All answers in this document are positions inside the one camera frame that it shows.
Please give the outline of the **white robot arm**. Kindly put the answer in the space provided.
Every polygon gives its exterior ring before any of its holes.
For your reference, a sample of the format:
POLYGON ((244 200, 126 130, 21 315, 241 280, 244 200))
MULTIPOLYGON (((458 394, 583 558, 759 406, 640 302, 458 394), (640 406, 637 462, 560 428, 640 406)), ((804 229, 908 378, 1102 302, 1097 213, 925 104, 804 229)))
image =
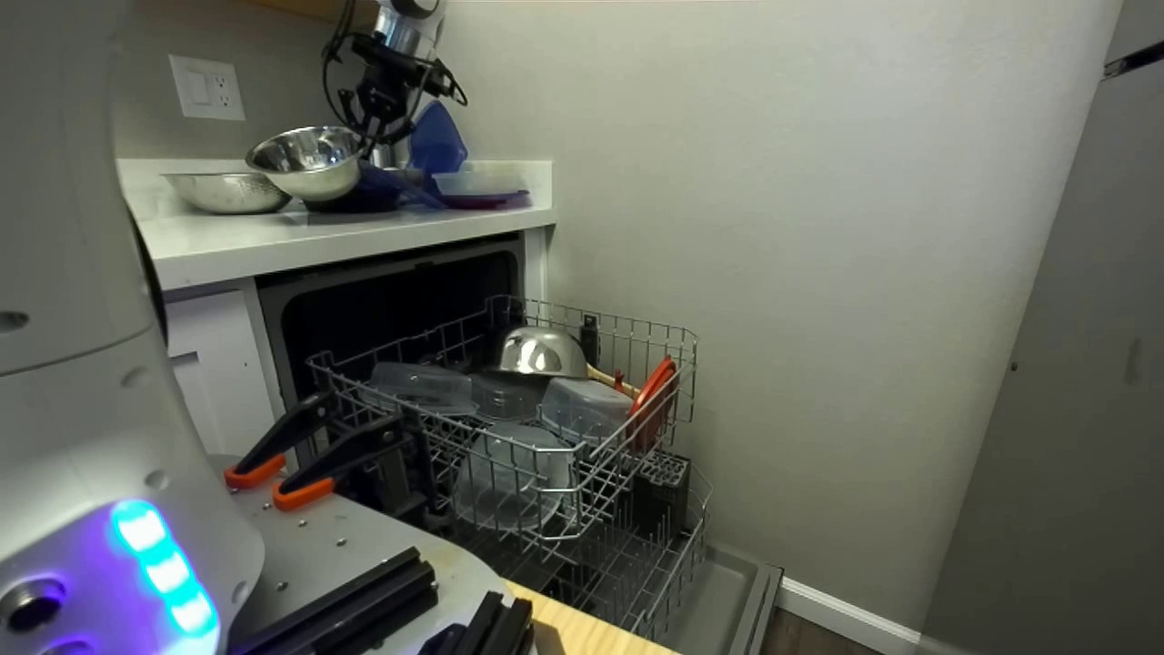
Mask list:
POLYGON ((361 109, 378 124, 404 124, 418 94, 467 104, 467 87, 435 59, 445 0, 375 0, 375 8, 375 24, 353 37, 353 53, 363 62, 361 109))

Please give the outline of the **robot base with light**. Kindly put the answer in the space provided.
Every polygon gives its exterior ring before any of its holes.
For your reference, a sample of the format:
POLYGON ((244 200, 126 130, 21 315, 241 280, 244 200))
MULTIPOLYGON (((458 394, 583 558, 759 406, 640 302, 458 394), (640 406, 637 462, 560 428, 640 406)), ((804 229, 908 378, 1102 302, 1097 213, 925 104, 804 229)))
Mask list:
POLYGON ((0 589, 5 655, 227 655, 416 547, 435 605, 363 655, 418 655, 484 600, 541 629, 479 558, 332 498, 303 515, 229 491, 148 296, 109 136, 126 0, 0 0, 0 589))

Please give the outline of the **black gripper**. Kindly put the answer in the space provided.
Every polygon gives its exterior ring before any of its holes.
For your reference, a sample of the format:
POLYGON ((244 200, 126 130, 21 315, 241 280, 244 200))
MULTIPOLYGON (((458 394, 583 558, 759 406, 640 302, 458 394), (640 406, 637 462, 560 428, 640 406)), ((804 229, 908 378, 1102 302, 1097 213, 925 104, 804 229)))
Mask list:
POLYGON ((353 91, 356 124, 399 124, 410 115, 410 104, 421 94, 451 98, 453 104, 470 102, 467 87, 440 59, 383 52, 363 64, 363 76, 353 91))

